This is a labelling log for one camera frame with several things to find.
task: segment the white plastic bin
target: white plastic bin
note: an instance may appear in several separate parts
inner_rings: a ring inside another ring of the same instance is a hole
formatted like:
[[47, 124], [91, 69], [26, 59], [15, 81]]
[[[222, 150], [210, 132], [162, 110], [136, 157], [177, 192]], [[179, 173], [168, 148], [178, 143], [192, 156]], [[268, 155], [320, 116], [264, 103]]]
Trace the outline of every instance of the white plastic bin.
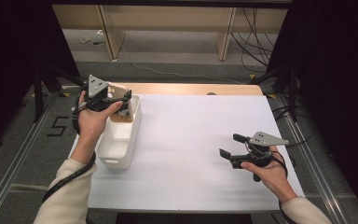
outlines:
[[131, 97], [131, 106], [133, 122], [119, 123], [107, 120], [105, 131], [96, 149], [97, 157], [107, 168], [127, 169], [131, 165], [133, 148], [142, 117], [138, 95]]

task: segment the human hand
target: human hand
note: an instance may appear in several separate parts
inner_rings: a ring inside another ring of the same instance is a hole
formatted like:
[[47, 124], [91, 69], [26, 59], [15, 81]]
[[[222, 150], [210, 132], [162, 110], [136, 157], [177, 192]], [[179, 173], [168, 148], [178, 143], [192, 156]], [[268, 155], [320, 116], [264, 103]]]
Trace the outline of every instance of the human hand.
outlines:
[[[271, 146], [269, 149], [273, 152], [272, 156], [283, 162], [283, 157], [277, 153], [278, 149], [275, 146]], [[285, 203], [297, 197], [287, 181], [284, 168], [276, 161], [272, 161], [266, 167], [258, 167], [251, 162], [245, 161], [241, 164], [241, 167], [258, 175], [263, 184], [278, 197], [281, 203]]]
[[[82, 91], [79, 98], [80, 105], [85, 101], [85, 95], [86, 92]], [[98, 139], [105, 129], [107, 119], [118, 111], [122, 105], [123, 102], [119, 101], [111, 104], [101, 112], [95, 112], [90, 109], [80, 111], [78, 116], [80, 134], [71, 159], [84, 164], [89, 163]]]

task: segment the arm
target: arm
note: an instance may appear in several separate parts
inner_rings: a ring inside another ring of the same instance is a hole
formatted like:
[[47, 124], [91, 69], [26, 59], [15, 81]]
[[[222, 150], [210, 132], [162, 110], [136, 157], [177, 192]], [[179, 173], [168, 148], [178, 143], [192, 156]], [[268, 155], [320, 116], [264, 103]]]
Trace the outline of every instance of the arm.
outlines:
[[[79, 103], [84, 101], [82, 92]], [[80, 134], [70, 159], [66, 160], [57, 172], [50, 187], [73, 174], [89, 163], [97, 142], [104, 131], [106, 120], [122, 106], [122, 102], [110, 105], [102, 112], [83, 110], [79, 114]], [[34, 223], [86, 223], [89, 203], [91, 176], [96, 170], [94, 164], [90, 170], [64, 185], [51, 195], [39, 208]]]
[[[278, 152], [276, 147], [270, 147], [270, 150]], [[283, 161], [279, 153], [274, 153], [274, 156]], [[319, 208], [307, 199], [296, 195], [287, 181], [283, 167], [276, 161], [272, 161], [271, 164], [263, 168], [245, 161], [241, 167], [261, 178], [263, 184], [278, 197], [283, 212], [295, 223], [330, 223], [330, 220]]]

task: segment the white sleeve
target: white sleeve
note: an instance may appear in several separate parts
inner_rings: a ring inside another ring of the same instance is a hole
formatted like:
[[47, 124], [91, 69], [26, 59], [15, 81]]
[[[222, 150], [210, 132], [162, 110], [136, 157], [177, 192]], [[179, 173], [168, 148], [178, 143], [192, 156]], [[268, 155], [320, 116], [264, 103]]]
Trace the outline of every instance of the white sleeve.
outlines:
[[[58, 170], [56, 178], [51, 182], [50, 188], [84, 166], [78, 161], [66, 160]], [[53, 193], [40, 206], [34, 223], [86, 223], [91, 176], [96, 169], [97, 166], [94, 164], [85, 174]]]
[[282, 204], [283, 212], [295, 223], [331, 223], [327, 216], [308, 199], [296, 197]]

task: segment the white table surface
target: white table surface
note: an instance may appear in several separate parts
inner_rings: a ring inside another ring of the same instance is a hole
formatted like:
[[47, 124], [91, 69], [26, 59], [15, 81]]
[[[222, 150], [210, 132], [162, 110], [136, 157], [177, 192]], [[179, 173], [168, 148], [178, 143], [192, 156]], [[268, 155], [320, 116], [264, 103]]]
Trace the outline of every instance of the white table surface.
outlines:
[[[265, 96], [140, 95], [142, 120], [130, 168], [107, 169], [97, 158], [90, 208], [132, 212], [255, 213], [279, 210], [253, 174], [219, 155], [247, 154], [232, 139], [257, 131], [281, 137]], [[304, 196], [286, 149], [288, 179]]]

